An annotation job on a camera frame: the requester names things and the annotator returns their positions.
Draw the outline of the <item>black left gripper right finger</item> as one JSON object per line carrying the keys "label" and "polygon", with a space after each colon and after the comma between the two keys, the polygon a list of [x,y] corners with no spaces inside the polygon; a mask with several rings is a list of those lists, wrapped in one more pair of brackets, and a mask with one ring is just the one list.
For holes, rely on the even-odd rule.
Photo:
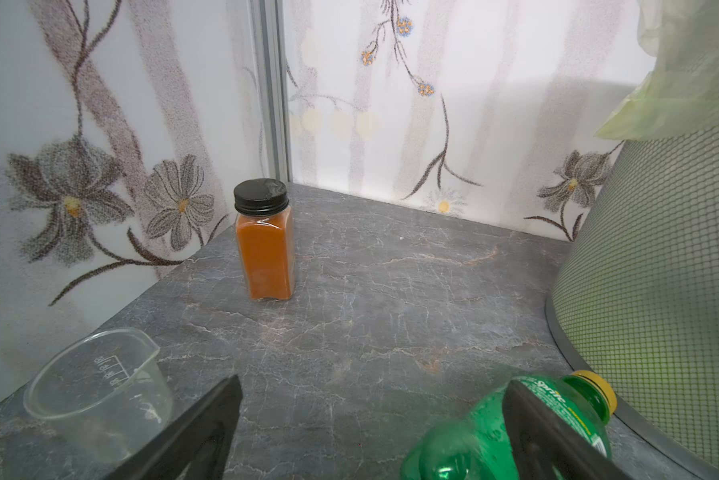
{"label": "black left gripper right finger", "polygon": [[505,390],[503,419],[521,480],[629,480],[517,380],[511,380]]}

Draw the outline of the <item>green Sprite bottle yellow cap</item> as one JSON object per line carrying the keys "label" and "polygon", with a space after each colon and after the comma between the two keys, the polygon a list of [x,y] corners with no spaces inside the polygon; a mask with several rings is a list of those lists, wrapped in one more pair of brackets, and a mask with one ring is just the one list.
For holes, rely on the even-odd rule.
{"label": "green Sprite bottle yellow cap", "polygon": [[[607,424],[617,411],[613,388],[599,375],[575,371],[555,378],[515,377],[606,458],[613,457]],[[429,430],[401,465],[403,479],[517,479],[503,418],[507,386],[487,394],[467,416]]]}

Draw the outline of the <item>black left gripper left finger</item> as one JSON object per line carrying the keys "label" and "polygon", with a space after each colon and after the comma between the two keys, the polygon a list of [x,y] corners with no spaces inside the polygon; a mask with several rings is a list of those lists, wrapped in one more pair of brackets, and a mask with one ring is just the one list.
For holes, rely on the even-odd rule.
{"label": "black left gripper left finger", "polygon": [[118,466],[109,479],[220,479],[231,450],[243,393],[239,377],[203,398]]}

